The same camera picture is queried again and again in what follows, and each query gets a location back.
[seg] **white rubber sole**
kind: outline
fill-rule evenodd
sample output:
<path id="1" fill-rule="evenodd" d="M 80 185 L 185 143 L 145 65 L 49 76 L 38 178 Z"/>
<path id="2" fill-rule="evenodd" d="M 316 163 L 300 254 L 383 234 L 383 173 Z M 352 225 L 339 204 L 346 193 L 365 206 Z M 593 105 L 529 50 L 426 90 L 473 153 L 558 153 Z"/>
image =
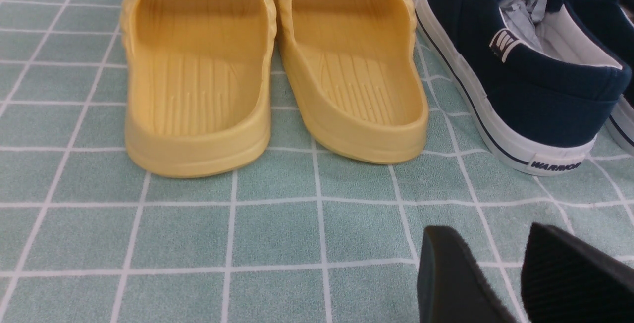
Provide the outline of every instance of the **white rubber sole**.
<path id="1" fill-rule="evenodd" d="M 621 149 L 634 156 L 634 108 L 625 98 L 616 103 L 605 127 Z"/>
<path id="2" fill-rule="evenodd" d="M 414 0 L 414 5 L 419 33 L 431 45 L 435 56 L 444 61 L 447 74 L 469 106 L 480 136 L 496 158 L 535 176 L 555 176 L 580 166 L 594 146 L 596 136 L 582 146 L 562 148 L 529 140 L 511 129 L 493 110 L 480 80 L 435 18 L 428 1 Z"/>

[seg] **navy canvas sneaker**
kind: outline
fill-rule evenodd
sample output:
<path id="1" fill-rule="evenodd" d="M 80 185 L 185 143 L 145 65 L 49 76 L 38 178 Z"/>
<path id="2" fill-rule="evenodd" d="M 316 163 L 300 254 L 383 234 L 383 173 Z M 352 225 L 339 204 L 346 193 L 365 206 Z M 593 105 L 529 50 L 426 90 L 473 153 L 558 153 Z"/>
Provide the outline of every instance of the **navy canvas sneaker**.
<path id="1" fill-rule="evenodd" d="M 489 149 L 536 175 L 576 169 L 632 71 L 564 0 L 414 0 Z"/>
<path id="2" fill-rule="evenodd" d="M 634 66 L 634 0 L 566 0 L 598 40 L 630 67 Z M 634 156 L 634 82 L 614 107 L 606 126 L 614 140 Z"/>

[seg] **yellow slide sandal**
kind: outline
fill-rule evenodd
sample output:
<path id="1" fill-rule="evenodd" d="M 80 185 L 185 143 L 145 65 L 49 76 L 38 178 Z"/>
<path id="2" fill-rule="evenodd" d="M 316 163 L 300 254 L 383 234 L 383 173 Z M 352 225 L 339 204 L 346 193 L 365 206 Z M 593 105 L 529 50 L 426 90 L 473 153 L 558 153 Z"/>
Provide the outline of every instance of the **yellow slide sandal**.
<path id="1" fill-rule="evenodd" d="M 397 163 L 425 146 L 412 0 L 275 0 L 282 61 L 304 124 L 349 158 Z"/>
<path id="2" fill-rule="evenodd" d="M 125 147 L 169 177 L 227 172 L 271 137 L 273 0 L 124 0 Z"/>

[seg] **brand label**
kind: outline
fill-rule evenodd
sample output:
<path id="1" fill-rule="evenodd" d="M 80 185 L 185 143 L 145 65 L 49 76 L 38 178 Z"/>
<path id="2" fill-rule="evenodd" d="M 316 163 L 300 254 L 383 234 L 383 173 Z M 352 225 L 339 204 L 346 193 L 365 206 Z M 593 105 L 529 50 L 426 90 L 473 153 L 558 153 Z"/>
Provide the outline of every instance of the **brand label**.
<path id="1" fill-rule="evenodd" d="M 573 169 L 577 169 L 585 156 L 579 156 L 577 158 L 566 158 L 566 159 L 553 159 L 547 158 L 545 156 L 535 155 L 535 157 L 528 162 L 527 168 L 530 172 L 537 173 L 550 173 L 555 174 L 556 172 L 567 172 L 572 171 Z"/>
<path id="2" fill-rule="evenodd" d="M 509 52 L 521 42 L 522 41 L 517 38 L 510 29 L 501 29 L 493 36 L 489 47 L 496 56 L 502 59 L 502 63 L 505 63 L 507 57 L 509 57 Z"/>

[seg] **teal checkered mat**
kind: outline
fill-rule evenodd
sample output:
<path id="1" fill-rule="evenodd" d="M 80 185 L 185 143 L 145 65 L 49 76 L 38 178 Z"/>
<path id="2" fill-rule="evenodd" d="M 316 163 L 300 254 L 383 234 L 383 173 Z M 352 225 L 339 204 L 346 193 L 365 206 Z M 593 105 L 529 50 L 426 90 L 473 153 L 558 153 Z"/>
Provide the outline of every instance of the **teal checkered mat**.
<path id="1" fill-rule="evenodd" d="M 430 119 L 413 161 L 320 147 L 276 52 L 259 160 L 204 179 L 141 170 L 124 148 L 120 3 L 0 0 L 0 321 L 415 323 L 432 224 L 466 238 L 522 322 L 533 221 L 634 265 L 634 159 L 602 130 L 575 172 L 505 167 L 422 43 Z"/>

